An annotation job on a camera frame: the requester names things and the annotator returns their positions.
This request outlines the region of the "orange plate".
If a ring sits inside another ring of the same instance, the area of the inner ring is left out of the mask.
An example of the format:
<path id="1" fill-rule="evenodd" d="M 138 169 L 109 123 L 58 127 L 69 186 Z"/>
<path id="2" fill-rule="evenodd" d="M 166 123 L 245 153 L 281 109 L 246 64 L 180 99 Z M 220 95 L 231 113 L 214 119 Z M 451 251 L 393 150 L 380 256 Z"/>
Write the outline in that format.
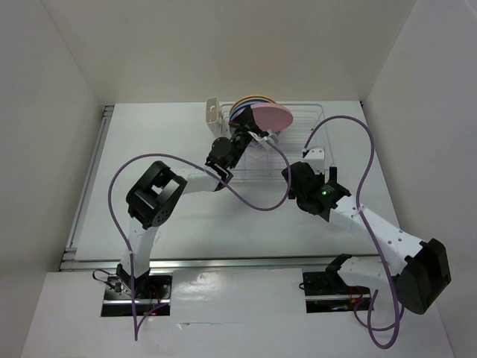
<path id="1" fill-rule="evenodd" d="M 240 104 L 244 103 L 244 102 L 248 102 L 248 101 L 263 101 L 263 102 L 267 102 L 267 103 L 275 103 L 275 100 L 273 100 L 272 98 L 266 96 L 266 95 L 248 95 L 248 96 L 245 96 L 243 98 L 240 98 L 238 101 L 236 101 L 233 106 L 236 107 L 236 106 L 239 106 Z"/>

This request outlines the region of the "cream plate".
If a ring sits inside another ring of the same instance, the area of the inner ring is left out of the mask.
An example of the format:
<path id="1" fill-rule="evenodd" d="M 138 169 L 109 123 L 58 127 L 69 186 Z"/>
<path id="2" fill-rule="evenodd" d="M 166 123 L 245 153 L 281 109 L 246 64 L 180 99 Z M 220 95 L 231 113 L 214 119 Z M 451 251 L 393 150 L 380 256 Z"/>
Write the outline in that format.
<path id="1" fill-rule="evenodd" d="M 239 99 L 238 101 L 236 101 L 232 107 L 231 107 L 231 111 L 234 111 L 235 109 L 239 108 L 240 106 L 247 106 L 249 104 L 255 104 L 255 103 L 273 103 L 273 104 L 276 104 L 275 100 L 273 100 L 272 98 L 269 98 L 267 96 L 263 96 L 263 95 L 249 95 L 249 96 L 246 96 L 244 98 L 241 98 Z"/>

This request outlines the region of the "pink plate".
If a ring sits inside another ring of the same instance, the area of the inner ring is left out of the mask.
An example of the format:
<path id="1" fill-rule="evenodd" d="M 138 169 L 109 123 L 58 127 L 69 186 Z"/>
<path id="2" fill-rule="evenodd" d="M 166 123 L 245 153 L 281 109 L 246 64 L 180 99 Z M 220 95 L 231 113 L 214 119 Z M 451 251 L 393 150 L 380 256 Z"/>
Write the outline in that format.
<path id="1" fill-rule="evenodd" d="M 261 103 L 250 107 L 254 121 L 262 131 L 280 132 L 294 121 L 291 111 L 280 104 Z"/>

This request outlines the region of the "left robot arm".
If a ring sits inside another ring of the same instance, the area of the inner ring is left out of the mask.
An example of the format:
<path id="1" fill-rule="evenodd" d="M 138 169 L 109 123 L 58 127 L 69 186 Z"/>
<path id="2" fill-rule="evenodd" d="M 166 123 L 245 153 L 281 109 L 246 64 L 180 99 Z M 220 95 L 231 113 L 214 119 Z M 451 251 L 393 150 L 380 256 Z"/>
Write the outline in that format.
<path id="1" fill-rule="evenodd" d="M 267 135 L 259 126 L 251 108 L 244 109 L 231 121 L 230 138 L 219 137 L 212 143 L 203 167 L 165 154 L 190 165 L 193 170 L 182 174 L 164 162 L 153 162 L 126 195 L 129 231 L 119 229 L 126 251 L 117 265 L 121 289 L 132 298 L 143 296 L 148 289 L 150 258 L 158 228 L 171 217 L 180 197 L 186 193 L 217 192 L 227 187 L 236 167 L 255 138 Z"/>

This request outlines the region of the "purple plate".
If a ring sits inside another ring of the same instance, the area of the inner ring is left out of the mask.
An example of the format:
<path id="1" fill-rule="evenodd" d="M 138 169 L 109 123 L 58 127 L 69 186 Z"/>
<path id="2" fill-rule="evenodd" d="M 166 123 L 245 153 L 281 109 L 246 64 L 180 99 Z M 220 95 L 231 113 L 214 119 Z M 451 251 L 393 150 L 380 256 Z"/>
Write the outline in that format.
<path id="1" fill-rule="evenodd" d="M 273 144 L 279 142 L 278 134 L 272 131 L 262 130 L 256 123 L 251 106 L 239 110 L 229 120 L 230 140 L 232 144 L 240 148 L 247 148 L 252 142 L 257 146 L 264 145 L 269 139 Z"/>

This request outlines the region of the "blue plate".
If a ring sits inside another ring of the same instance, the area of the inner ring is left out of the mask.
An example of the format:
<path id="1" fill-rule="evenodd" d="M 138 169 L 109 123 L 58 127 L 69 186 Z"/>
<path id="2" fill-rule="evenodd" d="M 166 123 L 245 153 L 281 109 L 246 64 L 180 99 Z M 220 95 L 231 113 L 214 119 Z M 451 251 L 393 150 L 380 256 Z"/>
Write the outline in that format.
<path id="1" fill-rule="evenodd" d="M 263 102 L 263 101 L 248 101 L 248 102 L 244 102 L 242 104 L 240 104 L 239 106 L 236 106 L 234 107 L 231 111 L 230 111 L 230 117 L 235 117 L 237 116 L 238 114 L 240 114 L 241 111 L 243 111 L 246 107 L 250 107 L 254 104 L 274 104 L 274 103 L 267 103 L 267 102 Z"/>

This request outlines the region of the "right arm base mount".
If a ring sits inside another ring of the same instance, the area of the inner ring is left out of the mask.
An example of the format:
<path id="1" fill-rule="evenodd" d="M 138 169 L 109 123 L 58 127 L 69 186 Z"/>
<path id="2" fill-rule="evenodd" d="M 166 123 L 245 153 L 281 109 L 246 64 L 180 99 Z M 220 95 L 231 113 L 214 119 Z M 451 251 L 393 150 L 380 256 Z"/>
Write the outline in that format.
<path id="1" fill-rule="evenodd" d="M 327 271 L 303 272 L 298 285 L 305 294 L 307 313 L 341 313 L 366 311 L 370 290 L 362 286 L 347 286 Z"/>

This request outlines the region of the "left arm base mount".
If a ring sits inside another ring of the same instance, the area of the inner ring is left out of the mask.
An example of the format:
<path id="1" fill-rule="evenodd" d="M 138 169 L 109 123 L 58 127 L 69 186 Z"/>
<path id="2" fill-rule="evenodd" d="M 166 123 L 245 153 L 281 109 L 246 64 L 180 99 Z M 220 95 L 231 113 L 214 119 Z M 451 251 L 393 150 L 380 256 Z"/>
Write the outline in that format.
<path id="1" fill-rule="evenodd" d="M 101 317 L 131 317 L 131 292 L 112 273 L 103 269 L 92 272 L 92 279 L 104 286 Z M 139 317 L 169 316 L 171 312 L 171 274 L 153 274 L 146 283 L 135 285 L 136 313 Z"/>

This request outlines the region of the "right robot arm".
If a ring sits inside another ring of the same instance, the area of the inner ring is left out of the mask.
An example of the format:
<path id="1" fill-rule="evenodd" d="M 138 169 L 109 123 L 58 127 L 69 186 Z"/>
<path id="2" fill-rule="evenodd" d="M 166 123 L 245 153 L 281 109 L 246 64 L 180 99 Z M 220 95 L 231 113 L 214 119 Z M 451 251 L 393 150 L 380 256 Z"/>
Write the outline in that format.
<path id="1" fill-rule="evenodd" d="M 394 286 L 397 300 L 409 311 L 422 315 L 452 278 L 444 244 L 428 242 L 399 229 L 362 204 L 337 182 L 337 169 L 329 180 L 313 172 L 308 163 L 296 162 L 282 170 L 290 185 L 289 198 L 313 216 L 337 225 L 353 236 L 377 243 L 383 259 L 366 261 L 341 254 L 327 267 L 326 285 L 336 293 L 349 286 L 385 289 Z"/>

